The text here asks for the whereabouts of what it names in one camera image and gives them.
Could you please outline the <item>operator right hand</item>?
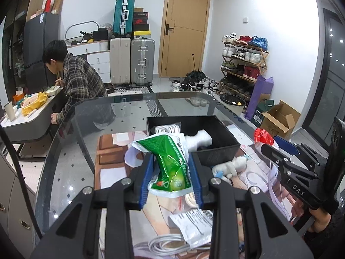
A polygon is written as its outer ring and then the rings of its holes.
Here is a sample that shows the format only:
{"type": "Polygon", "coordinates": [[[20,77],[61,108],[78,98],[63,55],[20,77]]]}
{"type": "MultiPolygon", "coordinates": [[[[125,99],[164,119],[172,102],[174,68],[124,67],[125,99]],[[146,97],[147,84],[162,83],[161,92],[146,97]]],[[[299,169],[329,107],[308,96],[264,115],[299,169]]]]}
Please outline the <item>operator right hand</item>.
{"type": "Polygon", "coordinates": [[[315,218],[315,221],[311,227],[308,228],[308,231],[312,233],[320,233],[324,231],[330,223],[332,216],[322,208],[316,210],[309,209],[309,212],[315,218]]]}

